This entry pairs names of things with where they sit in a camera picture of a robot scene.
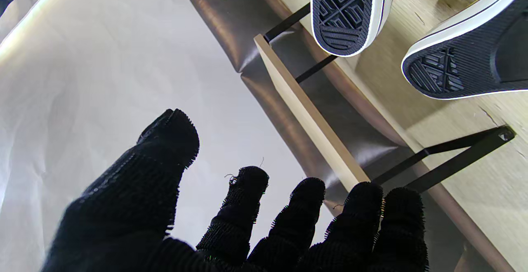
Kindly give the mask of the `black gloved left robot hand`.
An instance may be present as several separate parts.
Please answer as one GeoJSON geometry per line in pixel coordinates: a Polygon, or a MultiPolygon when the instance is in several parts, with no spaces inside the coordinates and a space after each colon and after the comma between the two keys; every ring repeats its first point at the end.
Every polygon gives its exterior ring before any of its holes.
{"type": "Polygon", "coordinates": [[[268,174],[244,167],[195,248],[169,236],[179,184],[199,151],[187,115],[168,109],[135,146],[66,208],[42,272],[427,272],[424,206],[400,187],[387,195],[356,184],[325,240],[312,244],[325,196],[322,180],[302,180],[268,236],[250,237],[268,174]]]}

